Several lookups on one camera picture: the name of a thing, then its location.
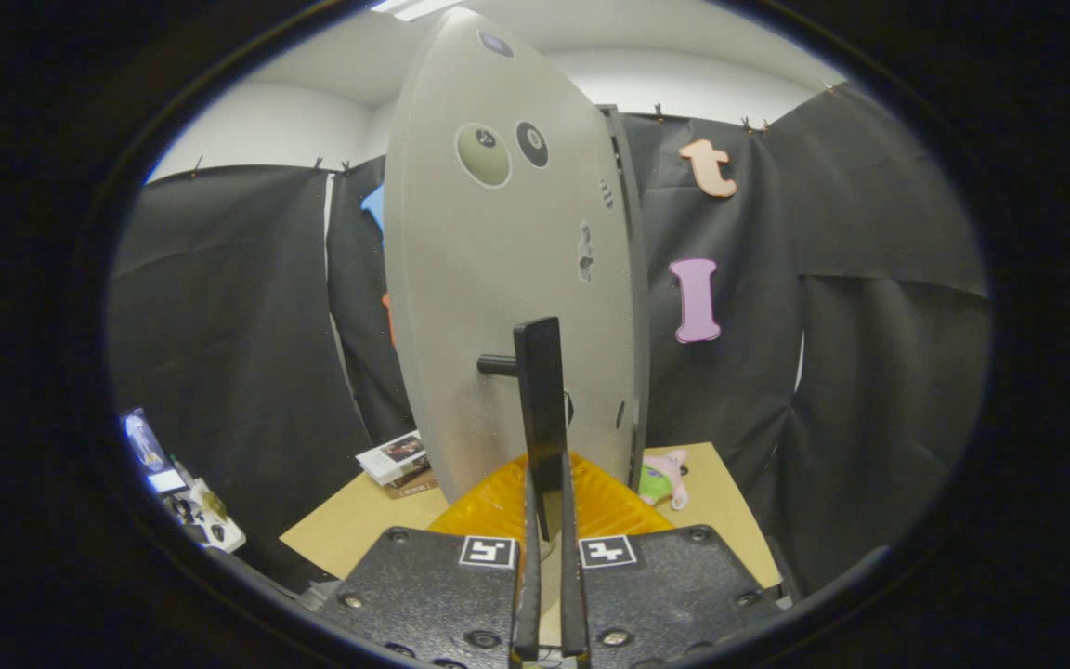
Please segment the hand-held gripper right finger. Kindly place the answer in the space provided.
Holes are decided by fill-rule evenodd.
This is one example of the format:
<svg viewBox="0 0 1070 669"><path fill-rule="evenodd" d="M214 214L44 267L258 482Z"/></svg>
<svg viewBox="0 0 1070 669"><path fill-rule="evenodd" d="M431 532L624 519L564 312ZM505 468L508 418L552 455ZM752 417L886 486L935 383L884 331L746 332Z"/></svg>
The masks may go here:
<svg viewBox="0 0 1070 669"><path fill-rule="evenodd" d="M561 650L579 668L670 668L738 642L784 613L709 524L582 536L582 498L562 454Z"/></svg>

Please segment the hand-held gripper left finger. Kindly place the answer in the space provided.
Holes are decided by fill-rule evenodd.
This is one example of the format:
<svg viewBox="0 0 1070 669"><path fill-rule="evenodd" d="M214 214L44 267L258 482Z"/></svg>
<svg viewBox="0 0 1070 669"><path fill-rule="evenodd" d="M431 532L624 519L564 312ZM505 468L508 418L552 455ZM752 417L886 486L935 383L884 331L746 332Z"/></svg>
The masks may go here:
<svg viewBox="0 0 1070 669"><path fill-rule="evenodd" d="M386 663L518 668L535 657L539 531L528 481L519 456L428 528L383 530L319 615Z"/></svg>

